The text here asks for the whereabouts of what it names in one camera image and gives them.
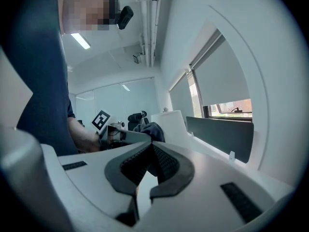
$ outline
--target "window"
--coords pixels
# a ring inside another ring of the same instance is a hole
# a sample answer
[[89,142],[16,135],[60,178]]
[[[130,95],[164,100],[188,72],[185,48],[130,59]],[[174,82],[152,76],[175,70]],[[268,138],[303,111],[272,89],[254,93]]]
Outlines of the window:
[[240,119],[252,121],[251,100],[233,101],[204,106],[205,117]]
[[191,88],[187,74],[184,73],[175,86],[169,91],[173,111],[180,110],[184,123],[187,124],[187,117],[194,117],[194,110],[191,97]]
[[191,93],[194,117],[202,118],[201,106],[200,106],[198,93],[197,93],[197,86],[195,84],[193,75],[190,75],[188,77],[188,82],[189,82],[189,88],[190,88],[190,93]]

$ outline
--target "dark blue shirt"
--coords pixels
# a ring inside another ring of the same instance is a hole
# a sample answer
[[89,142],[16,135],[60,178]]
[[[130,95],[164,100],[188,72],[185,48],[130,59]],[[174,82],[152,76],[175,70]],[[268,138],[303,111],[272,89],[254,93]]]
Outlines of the dark blue shirt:
[[33,92],[17,128],[51,145],[58,156],[77,154],[67,123],[75,115],[68,93],[58,1],[22,0],[10,22],[3,50]]

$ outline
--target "white pipe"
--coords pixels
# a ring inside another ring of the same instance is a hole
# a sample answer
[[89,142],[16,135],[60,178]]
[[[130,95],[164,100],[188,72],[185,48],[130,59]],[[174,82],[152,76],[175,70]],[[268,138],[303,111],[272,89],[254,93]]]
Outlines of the white pipe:
[[159,15],[160,15],[160,6],[161,6],[161,0],[158,1],[157,11],[156,11],[156,18],[155,18],[155,27],[154,27],[154,45],[152,45],[153,48],[153,54],[151,54],[151,63],[154,63],[155,59],[155,46],[156,46],[156,34],[158,32],[158,21],[159,21]]
[[144,42],[145,42],[146,66],[149,67],[147,1],[143,0],[140,3],[141,3],[141,16],[142,16],[142,24],[143,24],[143,36],[144,36]]
[[145,49],[143,46],[143,34],[140,33],[140,52],[143,53],[143,55],[145,54]]
[[151,4],[151,45],[150,45],[150,51],[151,51],[151,67],[154,66],[154,55],[155,55],[155,21],[156,21],[156,13],[157,13],[157,6],[158,1],[153,0]]

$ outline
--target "white wall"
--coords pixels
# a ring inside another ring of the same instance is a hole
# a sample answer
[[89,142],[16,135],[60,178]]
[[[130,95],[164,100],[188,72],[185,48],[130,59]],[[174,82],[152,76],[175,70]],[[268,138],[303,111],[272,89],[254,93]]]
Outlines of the white wall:
[[74,94],[80,94],[89,90],[93,90],[99,87],[129,82],[134,80],[139,80],[143,78],[154,77],[157,99],[159,103],[159,110],[163,111],[164,107],[167,107],[171,110],[171,102],[169,98],[169,93],[165,86],[163,85],[161,71],[158,66],[152,68],[141,67],[137,70],[126,70],[118,71],[110,74],[101,74],[98,76],[93,76],[92,79],[84,80],[80,82],[74,82],[75,80],[68,78],[69,83],[69,92]]
[[80,94],[85,91],[126,81],[136,76],[149,75],[144,64],[136,64],[122,48],[96,55],[68,72],[69,92]]
[[235,52],[252,99],[248,166],[295,186],[309,146],[308,49],[295,21],[279,0],[173,0],[161,61],[168,88],[209,21]]

